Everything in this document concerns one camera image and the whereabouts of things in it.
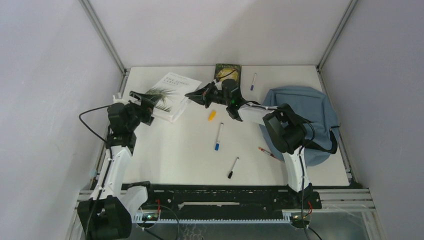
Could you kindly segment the white palm leaf book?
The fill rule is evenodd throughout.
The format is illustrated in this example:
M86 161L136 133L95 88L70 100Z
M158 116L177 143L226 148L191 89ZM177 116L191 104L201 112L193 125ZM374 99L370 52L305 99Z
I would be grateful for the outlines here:
M169 72L145 92L158 97L153 116L174 123L191 102L186 94L198 90L201 84L199 80Z

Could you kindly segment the white marker purple cap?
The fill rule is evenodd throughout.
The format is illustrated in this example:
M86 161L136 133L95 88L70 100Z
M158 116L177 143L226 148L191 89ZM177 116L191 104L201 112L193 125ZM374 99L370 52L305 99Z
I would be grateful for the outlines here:
M257 73L255 72L254 75L253 75L253 77L252 77L252 82L251 82L251 85L250 85L250 91L253 91L254 90L255 83L256 83L256 78L257 78Z

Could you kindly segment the blue student backpack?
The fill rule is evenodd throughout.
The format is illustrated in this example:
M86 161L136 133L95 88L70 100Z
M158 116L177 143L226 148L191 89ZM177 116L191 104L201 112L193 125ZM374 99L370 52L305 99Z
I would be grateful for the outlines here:
M339 121L329 98L321 91L307 86L283 86L270 89L263 105L276 107L288 104L295 114L307 122L306 139L314 137L304 150L307 167L317 166L338 151Z

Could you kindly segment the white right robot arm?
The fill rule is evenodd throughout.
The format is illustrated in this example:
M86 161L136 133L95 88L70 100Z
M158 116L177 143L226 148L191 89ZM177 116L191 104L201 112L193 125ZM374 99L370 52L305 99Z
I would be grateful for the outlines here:
M305 163L305 146L307 130L305 120L297 115L286 103L280 106L264 106L243 98L239 85L233 79L211 82L205 87L185 94L185 96L208 108L212 103L226 106L228 115L240 122L252 122L265 127L272 145L285 159L288 181L292 192L289 203L295 208L302 208L309 201L313 191L307 175Z

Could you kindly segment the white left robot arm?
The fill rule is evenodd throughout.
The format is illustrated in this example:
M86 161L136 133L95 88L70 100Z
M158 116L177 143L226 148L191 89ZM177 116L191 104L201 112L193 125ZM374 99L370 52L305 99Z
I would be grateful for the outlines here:
M106 154L97 184L88 200L78 204L77 214L87 240L118 240L132 231L132 218L138 207L153 207L157 196L145 186L129 188L121 196L124 174L137 141L136 128L151 125L160 96L131 91L136 101L124 101L119 95L106 105L107 136L101 140Z

